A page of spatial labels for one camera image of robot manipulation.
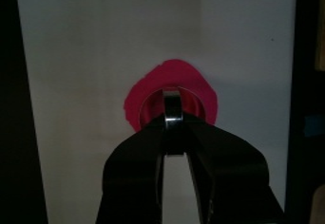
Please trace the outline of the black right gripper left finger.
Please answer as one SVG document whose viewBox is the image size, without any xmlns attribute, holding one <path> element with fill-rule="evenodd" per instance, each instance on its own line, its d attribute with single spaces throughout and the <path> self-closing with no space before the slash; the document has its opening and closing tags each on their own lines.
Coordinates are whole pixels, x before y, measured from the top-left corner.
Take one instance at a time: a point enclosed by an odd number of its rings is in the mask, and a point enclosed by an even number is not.
<svg viewBox="0 0 325 224">
<path fill-rule="evenodd" d="M 163 116 L 113 149 L 104 165 L 94 224 L 161 224 Z"/>
</svg>

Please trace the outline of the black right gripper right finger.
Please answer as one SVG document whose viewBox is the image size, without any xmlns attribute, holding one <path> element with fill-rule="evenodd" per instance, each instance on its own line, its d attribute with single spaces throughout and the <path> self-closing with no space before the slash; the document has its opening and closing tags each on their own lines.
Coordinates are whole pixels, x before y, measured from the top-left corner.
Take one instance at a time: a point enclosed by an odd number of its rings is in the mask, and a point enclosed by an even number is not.
<svg viewBox="0 0 325 224">
<path fill-rule="evenodd" d="M 184 127 L 200 224 L 279 224 L 284 214 L 260 151 L 192 115 Z"/>
</svg>

